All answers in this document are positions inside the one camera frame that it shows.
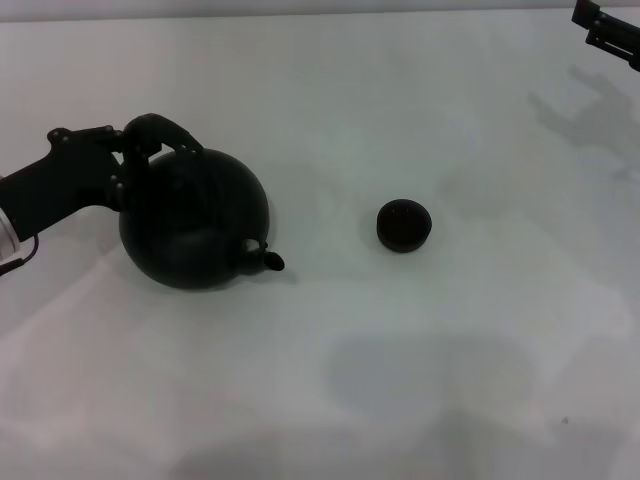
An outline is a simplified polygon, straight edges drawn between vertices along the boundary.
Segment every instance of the round black lid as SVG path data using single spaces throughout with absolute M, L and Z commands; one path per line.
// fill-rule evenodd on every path
M 431 233 L 431 226 L 427 209 L 413 200 L 394 200 L 378 213 L 378 238 L 398 253 L 419 249 Z

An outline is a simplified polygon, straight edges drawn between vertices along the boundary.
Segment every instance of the black teapot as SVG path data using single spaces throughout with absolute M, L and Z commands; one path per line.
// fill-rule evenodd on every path
M 0 265 L 0 275 L 32 258 L 38 233 L 89 205 L 120 212 L 131 259 L 171 287 L 209 288 L 284 269 L 267 250 L 269 204 L 256 176 L 166 118 L 144 115 L 124 131 L 59 128 L 48 138 L 49 155 L 0 179 L 0 260 L 36 240 L 31 255 Z M 163 144 L 173 152 L 150 161 Z

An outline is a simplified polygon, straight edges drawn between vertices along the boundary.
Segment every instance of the black lid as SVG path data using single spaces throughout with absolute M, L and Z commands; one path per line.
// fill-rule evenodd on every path
M 413 200 L 394 200 L 378 213 L 378 238 L 389 250 L 409 253 L 420 248 L 431 233 L 431 215 Z

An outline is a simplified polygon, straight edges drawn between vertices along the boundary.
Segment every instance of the white tabletop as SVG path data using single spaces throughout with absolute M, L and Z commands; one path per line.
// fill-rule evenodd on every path
M 163 114 L 258 175 L 287 262 L 184 293 L 113 212 L 46 231 L 0 280 L 0 478 L 636 479 L 640 74 L 570 19 L 0 25 L 0 174 Z

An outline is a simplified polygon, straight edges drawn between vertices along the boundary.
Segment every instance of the white table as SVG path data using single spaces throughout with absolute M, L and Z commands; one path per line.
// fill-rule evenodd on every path
M 160 113 L 256 172 L 288 269 L 184 293 L 112 212 L 45 232 L 0 279 L 0 478 L 636 479 L 640 74 L 570 18 L 1 25 L 0 174 Z

